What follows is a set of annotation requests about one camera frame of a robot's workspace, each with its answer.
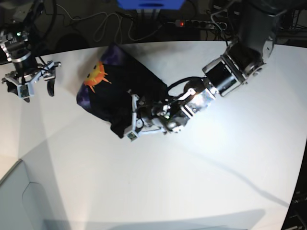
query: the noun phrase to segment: sun graphic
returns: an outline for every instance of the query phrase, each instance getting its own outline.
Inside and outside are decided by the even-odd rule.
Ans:
[[[111,82],[109,82],[108,79],[105,78],[106,75],[107,73],[105,72],[104,65],[101,61],[98,61],[97,65],[94,66],[94,70],[87,75],[84,84],[89,86],[91,90],[95,92],[94,86],[98,85],[101,81],[105,81],[112,84]]]

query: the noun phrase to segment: robotic arm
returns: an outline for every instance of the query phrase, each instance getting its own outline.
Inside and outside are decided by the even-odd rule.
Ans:
[[[60,66],[60,63],[53,61],[45,63],[38,55],[41,42],[37,43],[34,39],[35,37],[39,38],[39,36],[35,34],[32,28],[34,21],[43,10],[43,1],[0,0],[0,6],[7,9],[18,9],[18,7],[24,7],[24,5],[30,6],[27,14],[24,17],[17,15],[20,19],[19,22],[15,21],[15,23],[0,29],[0,47],[5,53],[7,61],[12,62],[15,67],[15,71],[4,76],[2,83],[7,84],[8,92],[15,93],[19,98],[30,102],[30,97],[34,96],[34,84],[40,78],[47,81],[47,91],[50,96],[54,96],[55,69]],[[40,64],[37,63],[36,56],[41,60]]]
[[[157,105],[147,107],[146,100],[133,97],[132,126],[126,129],[125,135],[135,140],[152,132],[179,132],[197,112],[207,108],[216,95],[224,97],[247,84],[249,77],[262,71],[273,51],[280,16],[304,2],[306,0],[245,0],[237,38],[221,56],[202,69],[204,77],[175,82],[169,90],[188,81],[184,92]]]

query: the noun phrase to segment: wire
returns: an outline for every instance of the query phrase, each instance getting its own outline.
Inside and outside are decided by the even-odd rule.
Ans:
[[[52,16],[53,14],[51,14],[51,13],[47,13],[47,11],[46,11],[46,8],[44,7],[44,12],[45,12],[45,15],[47,15],[47,16]],[[63,22],[62,22],[62,24],[63,24],[63,26],[64,27],[68,27],[68,26],[70,26],[70,24],[68,25],[68,26],[65,26],[65,15],[64,14],[61,14],[61,13],[57,13],[57,16],[62,16],[63,17]]]
[[[208,30],[206,30],[206,41],[208,41]]]
[[[73,21],[83,21],[83,20],[86,20],[86,19],[89,19],[89,18],[96,17],[96,16],[101,15],[101,14],[104,15],[105,18],[103,19],[103,21],[101,22],[101,24],[98,26],[98,28],[95,30],[95,32],[93,34],[93,40],[96,41],[96,42],[100,42],[104,38],[105,32],[106,32],[107,21],[108,21],[109,17],[112,16],[112,15],[116,16],[117,19],[118,19],[118,29],[117,29],[117,31],[115,33],[115,41],[116,41],[118,35],[120,34],[120,42],[119,42],[119,44],[121,44],[123,42],[123,35],[122,35],[122,30],[121,30],[121,24],[122,24],[123,17],[128,18],[128,19],[131,20],[131,25],[130,25],[130,28],[128,30],[128,37],[129,37],[129,39],[131,41],[141,41],[141,40],[143,40],[145,38],[148,38],[148,37],[154,35],[156,32],[158,32],[158,30],[162,27],[160,25],[157,30],[153,31],[149,35],[147,35],[145,37],[142,37],[142,38],[135,39],[135,38],[132,38],[131,35],[130,35],[131,29],[132,29],[132,26],[133,26],[133,23],[134,23],[134,19],[129,14],[121,14],[121,13],[118,13],[118,12],[107,14],[106,12],[99,12],[99,13],[90,15],[90,16],[85,17],[85,18],[78,18],[78,19],[76,19],[76,18],[72,18],[71,15],[68,13],[68,11],[63,6],[61,6],[59,4],[57,4],[57,6],[62,8],[67,13],[69,18],[71,20],[73,20]],[[97,37],[97,34],[98,34],[99,30],[101,30],[101,29],[102,29],[102,34],[99,37]]]
[[[298,11],[298,14],[297,14],[297,18],[296,18],[296,23],[295,23],[295,27],[297,27],[297,23],[298,23],[298,19],[299,19],[299,15],[301,14],[301,11]]]
[[[226,46],[228,46],[228,41],[226,39],[226,36],[224,34],[224,31],[222,30],[221,26],[216,23],[216,21],[214,20],[214,16],[220,14],[221,12],[223,12],[224,10],[228,9],[232,4],[235,3],[236,0],[231,0],[229,3],[227,3],[225,6],[223,6],[220,10],[218,10],[217,12],[214,12],[212,14],[210,14],[210,18],[211,18],[211,21],[213,22],[213,24],[221,31],[221,33],[224,35],[224,38],[225,38],[225,42],[226,42]]]
[[[171,84],[170,86],[168,86],[167,91],[169,92],[172,88],[180,85],[181,83],[184,83],[186,81],[190,81],[190,80],[201,80],[201,77],[188,77],[188,78],[183,78],[181,80],[178,80],[176,82],[174,82],[173,84]]]
[[[216,38],[217,38],[217,31],[214,30],[214,31],[210,31],[212,34],[214,34],[214,39],[213,41],[216,41]]]
[[[38,56],[38,58],[39,58],[39,60],[44,64],[44,66],[47,67],[48,70],[50,70],[49,67],[48,67],[48,65],[47,65],[47,64],[44,62],[44,60],[42,59],[42,57],[41,57],[41,56]]]
[[[299,221],[302,223],[302,225],[304,226],[305,229],[307,229],[307,224],[306,222],[302,219],[302,217],[299,215],[299,213],[297,211],[294,210],[294,213],[296,214],[297,218],[299,219]]]
[[[235,28],[234,28],[234,25],[233,25],[231,19],[229,18],[229,8],[227,9],[227,19],[228,19],[229,24],[230,24],[230,26],[231,26],[232,36],[235,37],[235,34],[236,34],[236,33],[235,33]]]
[[[52,72],[51,72],[51,70],[50,69],[44,69],[44,68],[37,68],[37,70],[39,70],[39,71],[46,71],[46,72],[48,72],[48,73],[51,73],[52,74]]]
[[[191,0],[187,0],[187,2],[189,2],[189,3],[192,5],[193,10],[194,10],[194,15],[193,15],[193,17],[191,17],[191,19],[190,19],[190,20],[192,20],[192,19],[194,19],[194,18],[196,17],[196,15],[197,15],[197,7],[195,6],[194,2],[192,2]]]
[[[129,31],[128,31],[128,37],[129,37],[129,39],[130,39],[131,41],[135,41],[135,42],[136,42],[136,41],[144,40],[145,38],[148,38],[148,37],[154,35],[154,34],[157,33],[158,30],[162,27],[162,26],[160,25],[160,26],[158,27],[158,29],[155,30],[155,31],[153,31],[151,34],[146,35],[145,37],[142,37],[142,38],[134,39],[134,38],[132,38],[131,35],[130,35],[130,31],[131,31],[132,26],[133,26],[133,22],[131,22],[131,26],[130,26]]]
[[[52,7],[53,7],[53,14],[52,14],[52,18],[51,18],[51,22],[49,24],[49,27],[47,28],[45,34],[43,35],[43,37],[40,39],[40,41],[34,46],[34,48],[32,49],[32,52],[35,54],[36,50],[39,48],[39,46],[43,43],[43,41],[46,39],[46,37],[49,35],[49,33],[51,32],[54,23],[56,21],[56,17],[58,14],[58,9],[57,9],[57,2],[56,0],[52,0]]]
[[[56,17],[57,17],[57,14],[58,14],[57,1],[56,0],[52,0],[52,7],[53,7],[53,14],[52,14],[51,22],[50,22],[48,29],[46,30],[45,35],[42,37],[42,41],[48,36],[48,34],[50,33],[50,31],[53,28],[54,22],[56,21]]]
[[[144,121],[143,121],[142,115],[141,115],[141,113],[140,113],[140,111],[139,111],[139,108],[140,108],[140,107],[137,107],[137,108],[136,108],[135,113],[136,113],[137,116],[140,117],[140,120],[142,121],[142,127],[140,127],[140,129],[142,129],[142,128],[144,127]]]

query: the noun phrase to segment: white tabletop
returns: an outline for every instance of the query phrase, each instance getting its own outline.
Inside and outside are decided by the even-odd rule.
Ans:
[[[202,76],[225,49],[222,42],[123,47],[168,85]],[[76,104],[104,50],[44,57],[62,62],[54,98],[43,81],[30,103],[0,88],[0,154],[25,161],[60,229],[280,229],[307,138],[307,50],[275,47],[259,76],[218,97],[181,133],[133,143]],[[1,66],[0,74],[12,69]]]

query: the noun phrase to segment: power strip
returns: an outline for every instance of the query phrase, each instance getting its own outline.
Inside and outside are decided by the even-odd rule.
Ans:
[[[218,24],[221,26],[222,30],[227,29],[227,23],[218,23]],[[175,21],[175,26],[202,29],[202,30],[216,30],[216,26],[211,21],[177,19]]]

